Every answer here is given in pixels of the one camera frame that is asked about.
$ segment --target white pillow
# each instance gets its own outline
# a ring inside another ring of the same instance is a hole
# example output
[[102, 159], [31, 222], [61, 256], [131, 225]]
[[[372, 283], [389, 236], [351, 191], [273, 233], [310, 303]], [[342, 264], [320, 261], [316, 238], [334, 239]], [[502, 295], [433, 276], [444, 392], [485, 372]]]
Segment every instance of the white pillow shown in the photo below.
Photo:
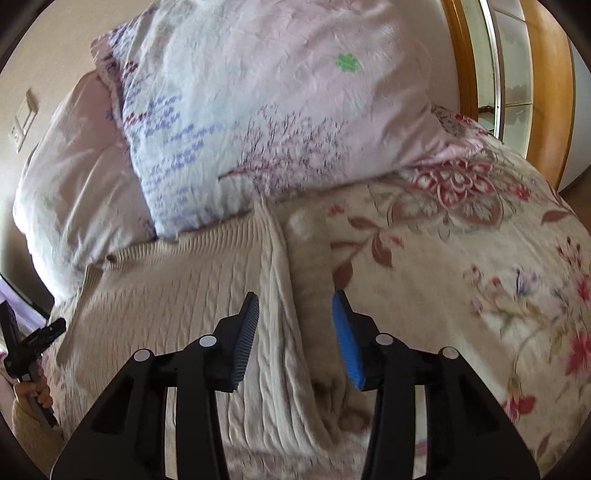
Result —
[[478, 148], [431, 113], [394, 3], [162, 0], [97, 39], [158, 235]]
[[88, 264], [155, 238], [96, 72], [84, 75], [53, 115], [22, 173], [12, 213], [56, 302], [76, 293]]

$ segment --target wooden panel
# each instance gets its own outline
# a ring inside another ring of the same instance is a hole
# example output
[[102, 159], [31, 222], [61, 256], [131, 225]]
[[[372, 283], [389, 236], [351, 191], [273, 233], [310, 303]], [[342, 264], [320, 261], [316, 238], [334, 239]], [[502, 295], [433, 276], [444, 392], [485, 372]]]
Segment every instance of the wooden panel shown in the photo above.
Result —
[[478, 84], [476, 64], [468, 22], [461, 0], [441, 0], [452, 36], [456, 57], [457, 83], [460, 90], [460, 113], [478, 120]]
[[521, 0], [530, 35], [534, 105], [527, 160], [558, 188], [574, 122], [574, 70], [569, 39], [537, 0]]

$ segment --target floral pillow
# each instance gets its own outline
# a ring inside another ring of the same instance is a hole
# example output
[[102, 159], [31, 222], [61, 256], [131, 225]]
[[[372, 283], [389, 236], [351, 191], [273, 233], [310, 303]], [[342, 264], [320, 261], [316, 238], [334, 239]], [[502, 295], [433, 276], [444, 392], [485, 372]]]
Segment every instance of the floral pillow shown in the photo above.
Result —
[[389, 0], [163, 1], [92, 51], [159, 236], [480, 147]]

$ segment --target wooden floor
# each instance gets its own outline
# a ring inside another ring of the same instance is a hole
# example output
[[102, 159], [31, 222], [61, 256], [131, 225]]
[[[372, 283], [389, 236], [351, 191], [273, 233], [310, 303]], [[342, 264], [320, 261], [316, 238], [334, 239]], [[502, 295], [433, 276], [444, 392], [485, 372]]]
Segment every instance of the wooden floor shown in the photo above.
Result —
[[591, 233], [591, 168], [561, 192], [561, 195]]

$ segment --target green clover print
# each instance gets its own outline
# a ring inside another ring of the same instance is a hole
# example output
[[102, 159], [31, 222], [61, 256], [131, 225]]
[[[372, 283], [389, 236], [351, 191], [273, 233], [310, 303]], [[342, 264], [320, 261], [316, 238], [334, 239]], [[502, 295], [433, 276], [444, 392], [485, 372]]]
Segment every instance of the green clover print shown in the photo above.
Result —
[[343, 72], [351, 73], [355, 73], [361, 68], [358, 60], [353, 57], [352, 53], [348, 53], [347, 55], [340, 54], [339, 61], [337, 61], [336, 65], [338, 68], [343, 70]]

